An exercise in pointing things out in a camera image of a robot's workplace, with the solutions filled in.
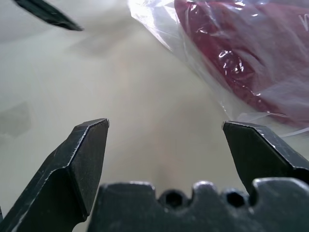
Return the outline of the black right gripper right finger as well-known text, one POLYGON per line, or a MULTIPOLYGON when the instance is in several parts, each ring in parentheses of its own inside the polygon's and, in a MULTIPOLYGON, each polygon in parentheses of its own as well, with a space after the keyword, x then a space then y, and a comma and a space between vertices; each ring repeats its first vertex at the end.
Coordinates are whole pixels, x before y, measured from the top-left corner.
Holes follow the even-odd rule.
POLYGON ((247 192, 257 178, 295 178, 309 185, 309 161, 268 127, 226 121, 222 130, 247 192))

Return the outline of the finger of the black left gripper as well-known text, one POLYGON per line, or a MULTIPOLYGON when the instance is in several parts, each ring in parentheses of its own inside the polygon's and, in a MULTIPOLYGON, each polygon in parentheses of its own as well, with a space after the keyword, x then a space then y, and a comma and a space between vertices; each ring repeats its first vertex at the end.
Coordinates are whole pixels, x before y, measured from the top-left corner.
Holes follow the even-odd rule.
POLYGON ((64 28, 72 31, 83 31, 84 29, 66 16, 59 9, 44 0, 13 0, 19 7, 28 11, 33 16, 39 18, 52 26, 64 28))

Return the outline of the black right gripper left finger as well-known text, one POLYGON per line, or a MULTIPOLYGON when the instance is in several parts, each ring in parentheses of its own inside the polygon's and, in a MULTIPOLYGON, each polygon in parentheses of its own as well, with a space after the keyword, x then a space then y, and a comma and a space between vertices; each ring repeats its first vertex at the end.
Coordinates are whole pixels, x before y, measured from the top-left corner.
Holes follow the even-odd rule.
POLYGON ((75 126, 43 162, 0 232, 72 232, 91 213, 101 178, 109 120, 75 126))

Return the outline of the red cap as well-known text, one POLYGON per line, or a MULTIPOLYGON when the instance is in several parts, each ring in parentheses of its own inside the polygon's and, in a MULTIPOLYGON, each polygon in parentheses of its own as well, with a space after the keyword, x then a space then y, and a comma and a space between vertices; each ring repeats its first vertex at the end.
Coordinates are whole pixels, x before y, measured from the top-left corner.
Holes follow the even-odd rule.
POLYGON ((309 0, 174 0, 184 32, 238 98, 309 127, 309 0))

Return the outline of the clear plastic bag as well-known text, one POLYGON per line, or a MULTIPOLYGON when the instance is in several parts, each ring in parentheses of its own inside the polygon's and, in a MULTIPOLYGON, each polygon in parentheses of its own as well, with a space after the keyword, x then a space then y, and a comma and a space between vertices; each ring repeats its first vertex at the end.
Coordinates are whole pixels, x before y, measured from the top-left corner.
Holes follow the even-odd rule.
POLYGON ((184 32, 174 0, 128 0, 128 7, 135 20, 208 84, 229 119, 268 126, 281 137, 309 133, 309 127, 284 124, 256 111, 225 88, 217 80, 218 72, 206 65, 205 57, 184 32))

